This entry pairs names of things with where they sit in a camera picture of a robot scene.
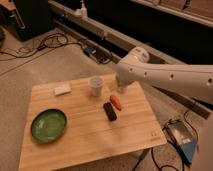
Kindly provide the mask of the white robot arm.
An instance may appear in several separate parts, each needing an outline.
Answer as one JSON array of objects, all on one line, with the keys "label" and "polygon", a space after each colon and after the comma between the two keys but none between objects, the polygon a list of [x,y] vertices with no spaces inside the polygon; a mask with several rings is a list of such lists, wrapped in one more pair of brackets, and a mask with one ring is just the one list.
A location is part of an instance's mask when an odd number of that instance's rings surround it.
[{"label": "white robot arm", "polygon": [[[149,58],[144,48],[131,49],[117,63],[120,84],[142,81],[213,106],[213,65],[152,64]],[[201,129],[199,151],[190,171],[213,171],[213,111]]]}]

